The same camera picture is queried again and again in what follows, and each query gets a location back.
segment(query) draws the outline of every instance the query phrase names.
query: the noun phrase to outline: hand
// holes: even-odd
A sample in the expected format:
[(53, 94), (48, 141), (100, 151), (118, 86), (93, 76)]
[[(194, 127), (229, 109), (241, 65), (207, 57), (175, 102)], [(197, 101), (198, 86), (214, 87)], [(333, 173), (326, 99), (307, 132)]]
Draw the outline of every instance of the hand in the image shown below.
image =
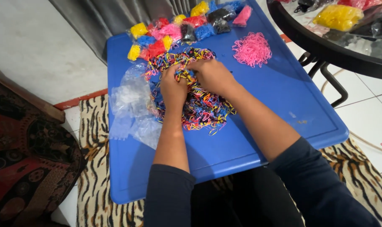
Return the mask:
[(215, 59), (193, 62), (187, 69), (197, 71), (195, 75), (202, 88), (224, 98), (234, 93), (239, 85), (229, 70)]
[(187, 80), (184, 78), (177, 82), (174, 79), (174, 73), (180, 65), (172, 65), (163, 71), (160, 82), (160, 92), (163, 96), (164, 105), (167, 112), (179, 112), (182, 114), (183, 105), (187, 98)]

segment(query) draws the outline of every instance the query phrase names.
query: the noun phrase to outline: round glass tabletop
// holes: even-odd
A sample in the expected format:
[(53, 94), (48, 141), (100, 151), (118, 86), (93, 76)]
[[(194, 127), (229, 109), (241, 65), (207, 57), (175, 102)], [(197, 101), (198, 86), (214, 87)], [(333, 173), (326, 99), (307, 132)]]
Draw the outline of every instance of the round glass tabletop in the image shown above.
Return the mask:
[(302, 13), (296, 10), (297, 0), (289, 3), (268, 0), (267, 6), (282, 32), (310, 54), (341, 68), (382, 79), (382, 38), (361, 37), (314, 24), (313, 18), (324, 7)]

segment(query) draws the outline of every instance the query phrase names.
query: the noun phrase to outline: person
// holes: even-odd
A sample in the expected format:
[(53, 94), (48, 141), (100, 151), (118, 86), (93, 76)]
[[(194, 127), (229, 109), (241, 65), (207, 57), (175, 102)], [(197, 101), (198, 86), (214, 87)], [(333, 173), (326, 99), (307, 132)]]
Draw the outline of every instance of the person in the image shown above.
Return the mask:
[(234, 174), (235, 198), (203, 198), (210, 189), (196, 191), (203, 183), (195, 185), (190, 174), (181, 125), (187, 83), (174, 79), (177, 68), (171, 66), (162, 75), (166, 113), (149, 173), (145, 227), (303, 226), (283, 183), (308, 227), (380, 226), (352, 197), (321, 153), (214, 59), (199, 60), (187, 68), (196, 72), (205, 90), (233, 105), (269, 165)]

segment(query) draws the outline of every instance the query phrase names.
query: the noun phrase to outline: white wall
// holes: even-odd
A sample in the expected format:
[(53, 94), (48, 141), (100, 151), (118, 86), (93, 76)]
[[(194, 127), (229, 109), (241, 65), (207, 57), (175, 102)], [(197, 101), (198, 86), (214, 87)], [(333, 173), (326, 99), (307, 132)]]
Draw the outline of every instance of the white wall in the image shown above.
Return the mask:
[(107, 67), (47, 0), (0, 0), (0, 70), (53, 105), (107, 88)]

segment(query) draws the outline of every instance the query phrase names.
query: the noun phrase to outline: gray curtain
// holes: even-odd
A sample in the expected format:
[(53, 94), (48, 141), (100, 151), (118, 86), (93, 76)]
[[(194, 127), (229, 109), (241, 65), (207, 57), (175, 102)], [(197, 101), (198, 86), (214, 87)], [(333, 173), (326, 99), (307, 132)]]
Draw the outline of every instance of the gray curtain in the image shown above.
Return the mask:
[(151, 20), (186, 14), (201, 0), (49, 0), (94, 54), (107, 64), (109, 37)]

